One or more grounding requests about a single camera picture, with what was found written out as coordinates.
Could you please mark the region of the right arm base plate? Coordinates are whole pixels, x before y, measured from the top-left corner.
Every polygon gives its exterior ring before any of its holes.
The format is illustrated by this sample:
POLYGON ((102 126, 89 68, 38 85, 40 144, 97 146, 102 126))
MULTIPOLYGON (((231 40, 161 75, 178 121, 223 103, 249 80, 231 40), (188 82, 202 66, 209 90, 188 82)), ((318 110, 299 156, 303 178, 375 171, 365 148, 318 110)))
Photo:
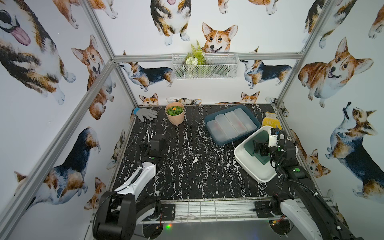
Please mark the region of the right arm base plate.
POLYGON ((258 218, 280 218, 283 214, 272 207, 271 202, 269 201, 256 201, 254 202, 254 212, 258 218))

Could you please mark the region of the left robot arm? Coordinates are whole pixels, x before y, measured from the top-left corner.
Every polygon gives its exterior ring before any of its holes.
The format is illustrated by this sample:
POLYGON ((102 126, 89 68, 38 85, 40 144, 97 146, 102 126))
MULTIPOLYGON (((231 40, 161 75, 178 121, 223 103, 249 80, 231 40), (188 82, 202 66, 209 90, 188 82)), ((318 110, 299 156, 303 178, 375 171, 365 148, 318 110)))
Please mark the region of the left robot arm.
POLYGON ((139 146, 136 170, 120 187, 101 196, 92 226, 94 239, 130 240, 136 226, 143 220, 161 222, 164 219, 160 198, 147 196, 139 199, 139 195, 156 176, 166 148, 164 139, 151 140, 139 146))

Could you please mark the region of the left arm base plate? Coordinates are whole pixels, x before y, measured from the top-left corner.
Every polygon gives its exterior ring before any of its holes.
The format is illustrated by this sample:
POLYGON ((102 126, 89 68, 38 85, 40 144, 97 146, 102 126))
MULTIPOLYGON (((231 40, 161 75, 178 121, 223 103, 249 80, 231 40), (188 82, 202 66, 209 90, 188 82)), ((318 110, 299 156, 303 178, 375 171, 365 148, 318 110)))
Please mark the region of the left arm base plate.
POLYGON ((161 204, 161 219, 162 221, 173 221, 175 219, 176 205, 161 204))

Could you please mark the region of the clear case with pencil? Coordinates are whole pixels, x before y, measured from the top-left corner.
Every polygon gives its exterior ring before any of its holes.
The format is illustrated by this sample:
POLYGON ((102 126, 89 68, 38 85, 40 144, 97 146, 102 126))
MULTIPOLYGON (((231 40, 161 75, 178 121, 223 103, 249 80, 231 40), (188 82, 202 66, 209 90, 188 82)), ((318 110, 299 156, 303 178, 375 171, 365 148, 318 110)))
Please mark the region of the clear case with pencil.
POLYGON ((227 135, 224 133, 224 130, 216 120, 207 122, 207 128, 209 129, 211 136, 215 141, 225 142, 228 139, 227 135))

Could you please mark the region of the dark green case with pens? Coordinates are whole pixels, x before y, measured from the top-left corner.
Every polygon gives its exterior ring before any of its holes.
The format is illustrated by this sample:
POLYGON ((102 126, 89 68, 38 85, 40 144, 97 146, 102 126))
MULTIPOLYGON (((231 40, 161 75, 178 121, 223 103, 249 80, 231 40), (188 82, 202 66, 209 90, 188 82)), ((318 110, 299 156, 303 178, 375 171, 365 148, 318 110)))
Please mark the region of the dark green case with pens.
POLYGON ((255 157, 257 154, 259 154, 262 157, 265 157, 268 155, 269 152, 269 134, 267 131, 261 131, 250 141, 245 143, 245 150, 248 154, 250 154, 252 157, 255 157))

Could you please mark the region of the clear rounded case front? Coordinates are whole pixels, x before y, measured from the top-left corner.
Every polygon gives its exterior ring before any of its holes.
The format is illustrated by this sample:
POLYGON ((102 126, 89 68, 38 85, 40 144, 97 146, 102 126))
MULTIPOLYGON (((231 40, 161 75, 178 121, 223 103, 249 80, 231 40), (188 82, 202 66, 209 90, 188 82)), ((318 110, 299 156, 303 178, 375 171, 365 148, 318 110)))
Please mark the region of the clear rounded case front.
POLYGON ((244 112, 243 109, 235 109, 234 114, 239 118, 239 120, 243 123, 243 125, 249 132, 254 131, 258 128, 257 125, 251 120, 251 118, 244 112))

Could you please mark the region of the clear case with pink item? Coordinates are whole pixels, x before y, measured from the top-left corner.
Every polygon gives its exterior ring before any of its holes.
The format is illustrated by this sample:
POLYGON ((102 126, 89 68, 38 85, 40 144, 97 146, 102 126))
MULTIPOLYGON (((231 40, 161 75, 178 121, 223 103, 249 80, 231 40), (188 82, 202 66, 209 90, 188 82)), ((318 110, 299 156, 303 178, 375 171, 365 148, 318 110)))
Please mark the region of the clear case with pink item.
POLYGON ((238 135, 243 135, 248 132, 248 129, 233 111, 225 113, 225 116, 237 131, 238 135))

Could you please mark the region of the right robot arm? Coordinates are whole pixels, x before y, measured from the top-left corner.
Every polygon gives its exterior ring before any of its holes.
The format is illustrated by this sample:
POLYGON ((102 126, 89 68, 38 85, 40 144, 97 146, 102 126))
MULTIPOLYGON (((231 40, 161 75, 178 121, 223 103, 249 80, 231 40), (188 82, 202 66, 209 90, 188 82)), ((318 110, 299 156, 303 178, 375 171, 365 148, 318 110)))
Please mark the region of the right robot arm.
POLYGON ((290 193, 275 193, 268 202, 255 203, 257 214, 270 214, 278 218, 276 221, 270 221, 270 226, 277 226, 284 218, 288 218, 308 240, 356 239, 324 198, 304 183, 310 176, 299 165, 296 158, 297 148, 293 142, 279 140, 277 146, 269 147, 267 143, 253 141, 251 146, 254 155, 269 157, 277 176, 295 191, 308 211, 303 213, 290 193))

